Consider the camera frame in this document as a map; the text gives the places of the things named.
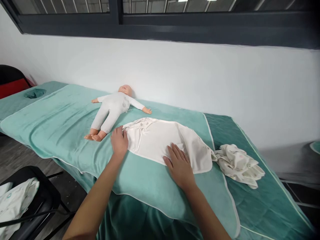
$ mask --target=teal towel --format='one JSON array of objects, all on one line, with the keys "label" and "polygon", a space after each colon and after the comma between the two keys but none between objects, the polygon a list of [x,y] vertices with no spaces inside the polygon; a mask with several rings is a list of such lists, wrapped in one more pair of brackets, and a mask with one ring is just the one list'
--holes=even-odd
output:
[{"label": "teal towel", "polygon": [[[100,103],[91,100],[105,92],[77,85],[64,88],[30,104],[1,122],[1,129],[10,137],[30,146],[40,157],[55,157],[99,177],[113,153],[110,134],[102,142],[88,141],[89,132]],[[164,104],[140,101],[151,108],[152,115],[130,107],[121,114],[114,127],[142,117],[176,121],[193,129],[213,149],[213,140],[204,114]],[[224,175],[213,164],[209,172],[195,174],[211,208],[234,238],[240,223],[233,198]],[[166,166],[128,152],[113,187],[115,194],[127,194],[144,202],[172,219],[196,225],[183,192],[171,179]]]}]

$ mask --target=doll face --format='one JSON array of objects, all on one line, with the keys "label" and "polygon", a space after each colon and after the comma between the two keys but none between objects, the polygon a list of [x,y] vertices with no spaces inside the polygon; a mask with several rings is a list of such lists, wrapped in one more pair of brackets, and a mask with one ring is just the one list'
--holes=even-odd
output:
[{"label": "doll face", "polygon": [[132,96],[132,88],[129,85],[121,86],[118,92],[123,92],[124,94],[127,94],[130,97]]}]

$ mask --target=window frame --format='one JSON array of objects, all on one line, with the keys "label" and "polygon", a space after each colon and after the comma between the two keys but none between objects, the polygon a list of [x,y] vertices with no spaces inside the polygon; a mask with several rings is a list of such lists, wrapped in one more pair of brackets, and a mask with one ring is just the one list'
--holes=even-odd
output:
[{"label": "window frame", "polygon": [[22,34],[320,48],[311,11],[124,14],[122,0],[109,0],[108,13],[20,15],[0,3]]}]

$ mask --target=doll hand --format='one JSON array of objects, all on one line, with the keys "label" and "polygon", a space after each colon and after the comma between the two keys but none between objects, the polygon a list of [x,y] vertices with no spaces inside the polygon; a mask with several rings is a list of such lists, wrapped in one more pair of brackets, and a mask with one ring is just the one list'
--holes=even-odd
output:
[{"label": "doll hand", "polygon": [[144,108],[142,109],[142,111],[143,111],[144,113],[147,113],[147,114],[151,114],[151,113],[152,113],[151,109],[147,109],[146,107],[144,107]]}]

